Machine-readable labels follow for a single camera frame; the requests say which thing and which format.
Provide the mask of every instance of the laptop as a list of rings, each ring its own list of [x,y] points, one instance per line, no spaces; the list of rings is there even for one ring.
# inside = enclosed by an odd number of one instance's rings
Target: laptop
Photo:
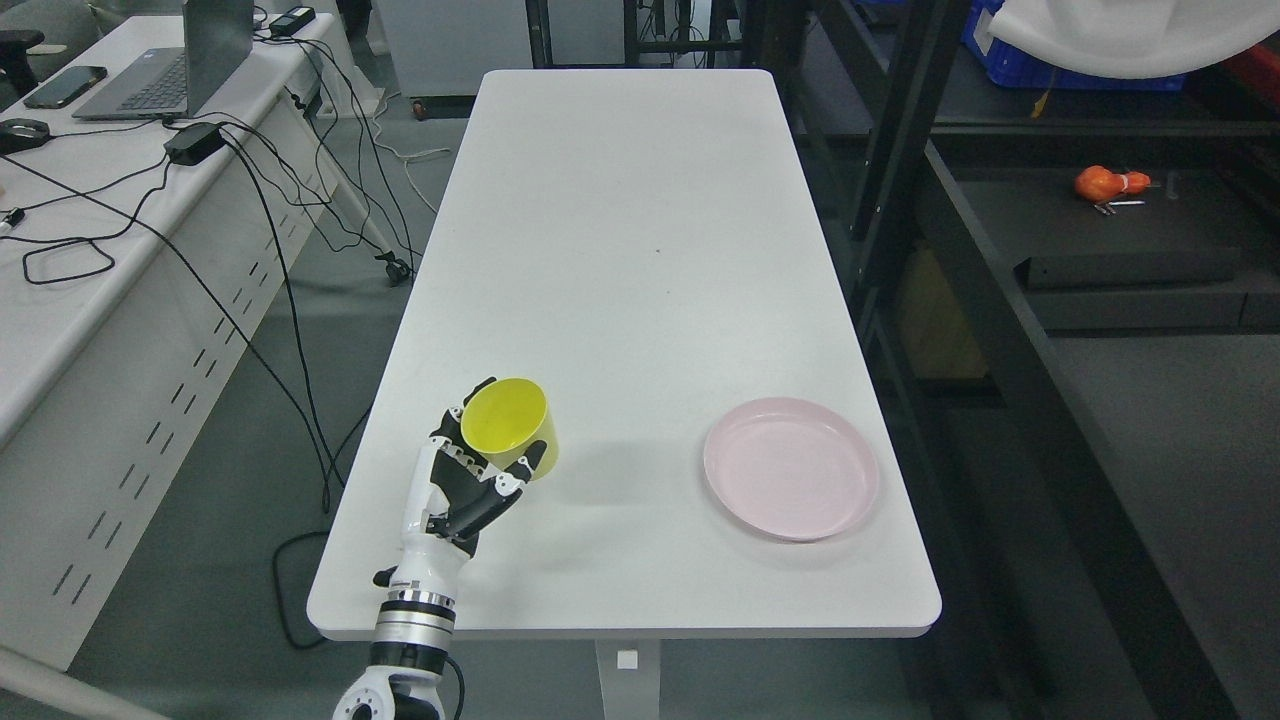
[[[186,47],[152,47],[72,117],[189,118],[253,49],[253,0],[183,0]]]

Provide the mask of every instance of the yellow cup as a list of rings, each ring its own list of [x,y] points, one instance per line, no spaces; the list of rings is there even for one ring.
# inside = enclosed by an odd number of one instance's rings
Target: yellow cup
[[[524,378],[506,378],[481,388],[462,411],[462,439],[498,469],[515,462],[531,443],[545,442],[535,480],[549,473],[559,456],[547,393]]]

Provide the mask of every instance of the robotic hand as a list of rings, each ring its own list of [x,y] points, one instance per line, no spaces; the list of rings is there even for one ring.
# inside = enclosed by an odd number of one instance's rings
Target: robotic hand
[[[417,457],[404,509],[399,565],[374,575],[388,589],[378,612],[369,667],[333,711],[333,720],[442,720],[436,693],[453,635],[453,603],[462,565],[479,533],[524,492],[547,451],[531,443],[509,466],[484,460],[462,438],[462,405],[449,407]]]

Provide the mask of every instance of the gray floor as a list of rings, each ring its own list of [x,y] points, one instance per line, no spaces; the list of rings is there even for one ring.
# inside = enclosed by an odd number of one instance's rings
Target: gray floor
[[[384,83],[385,63],[370,65]],[[457,147],[465,120],[413,122],[394,101],[384,141],[402,151]],[[339,126],[335,154],[355,158],[357,127]],[[411,165],[428,197],[443,195],[452,158]],[[410,191],[399,164],[388,178],[421,249],[433,214]],[[366,165],[371,192],[376,169]],[[332,223],[330,240],[339,240]],[[361,249],[330,252],[314,234],[293,269],[301,329],[320,418],[332,443],[372,400],[408,287],[389,288]],[[255,343],[301,388],[284,296]],[[358,432],[342,457],[349,464]],[[328,717],[362,670],[362,643],[291,650],[275,615],[270,557],[284,539],[323,529],[320,479],[302,423],[266,373],[246,356],[214,409],[155,520],[70,669],[70,675],[173,717]],[[283,557],[296,632],[320,541]],[[663,653],[664,719],[918,719],[893,641],[669,642]],[[602,717],[589,642],[461,642],[465,717]],[[453,706],[453,682],[443,694]],[[0,693],[0,716],[60,717]]]

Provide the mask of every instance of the white desk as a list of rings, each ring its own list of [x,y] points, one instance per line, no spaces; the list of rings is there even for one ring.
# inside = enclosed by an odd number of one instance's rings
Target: white desk
[[[371,637],[417,451],[490,374],[547,389],[561,456],[481,533],[460,637],[911,637],[938,616],[768,74],[488,74],[422,266],[311,589],[325,635]],[[707,432],[776,395],[874,450],[856,529],[777,542],[705,488]]]
[[[332,15],[320,15],[306,36],[319,37],[332,24]],[[114,77],[147,47],[180,38],[180,18],[134,18],[77,61],[105,65]],[[282,94],[300,68],[314,72],[300,49],[255,45],[204,111],[227,111],[257,127],[316,187],[315,136]],[[45,120],[55,135],[136,124],[73,120],[86,99],[61,110],[17,105],[4,117]],[[155,123],[55,138],[13,158],[88,190],[155,163],[172,136]],[[269,176],[292,187],[259,141],[246,147]],[[324,155],[333,188],[329,161]],[[152,170],[97,197],[132,211],[160,177]],[[0,183],[6,191],[0,206],[64,193],[8,163],[0,163]],[[312,220],[265,190],[292,261]],[[230,151],[193,168],[174,167],[168,188],[141,217],[173,240],[252,333],[282,273],[257,195]],[[32,210],[14,234],[102,234],[123,224],[69,200]],[[230,323],[151,233],[134,228],[101,245],[116,260],[110,272],[37,287],[22,274],[20,256],[32,246],[0,241],[0,646],[58,669],[74,657],[244,351]],[[36,268],[64,274],[99,263],[81,246]]]

